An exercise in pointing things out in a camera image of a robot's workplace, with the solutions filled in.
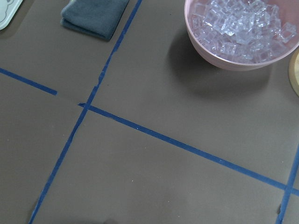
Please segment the folded grey cloth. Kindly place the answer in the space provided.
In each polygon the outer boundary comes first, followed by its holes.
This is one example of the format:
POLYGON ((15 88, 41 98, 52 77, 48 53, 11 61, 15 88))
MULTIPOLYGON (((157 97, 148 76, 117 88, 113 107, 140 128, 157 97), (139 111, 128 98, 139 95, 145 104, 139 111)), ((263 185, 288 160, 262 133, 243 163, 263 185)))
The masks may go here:
POLYGON ((71 0, 61 11, 61 25, 110 41, 127 0, 71 0))

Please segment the pink bowl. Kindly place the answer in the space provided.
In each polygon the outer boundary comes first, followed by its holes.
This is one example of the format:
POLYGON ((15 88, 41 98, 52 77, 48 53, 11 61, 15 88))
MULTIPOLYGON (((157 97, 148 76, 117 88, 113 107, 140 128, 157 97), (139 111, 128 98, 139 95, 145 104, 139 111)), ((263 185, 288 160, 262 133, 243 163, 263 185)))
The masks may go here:
MULTIPOLYGON (((299 46, 299 36, 296 35, 288 43, 285 44, 287 47, 287 51, 285 53, 283 53, 279 57, 274 58, 273 60, 263 63, 235 63, 218 57, 212 54, 205 47, 203 47, 203 45, 196 39, 191 30, 189 19, 191 17, 191 8, 193 7, 194 2, 194 0, 186 0, 184 5, 185 23, 189 39, 198 54, 207 62, 218 68, 230 71, 249 71, 259 69, 284 59, 299 46)), ((296 28, 299 27, 299 2, 297 0, 270 0, 269 3, 275 4, 279 7, 279 16, 283 23, 290 22, 294 24, 296 28)))

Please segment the clear ice cubes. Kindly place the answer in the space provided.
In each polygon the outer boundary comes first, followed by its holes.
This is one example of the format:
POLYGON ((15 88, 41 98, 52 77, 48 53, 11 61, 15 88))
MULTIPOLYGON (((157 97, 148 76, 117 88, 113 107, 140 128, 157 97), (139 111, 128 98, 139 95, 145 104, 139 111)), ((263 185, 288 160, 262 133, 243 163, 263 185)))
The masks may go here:
POLYGON ((299 35, 280 12, 267 0, 196 0, 188 22, 196 40, 213 55, 256 64, 283 55, 299 35))

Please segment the cream plastic tray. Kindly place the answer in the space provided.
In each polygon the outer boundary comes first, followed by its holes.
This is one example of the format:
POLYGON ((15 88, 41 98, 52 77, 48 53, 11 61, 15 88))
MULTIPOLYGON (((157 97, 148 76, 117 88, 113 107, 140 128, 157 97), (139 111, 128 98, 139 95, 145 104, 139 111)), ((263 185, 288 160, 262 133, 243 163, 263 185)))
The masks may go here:
POLYGON ((0 0, 0 30, 6 28, 23 0, 0 0))

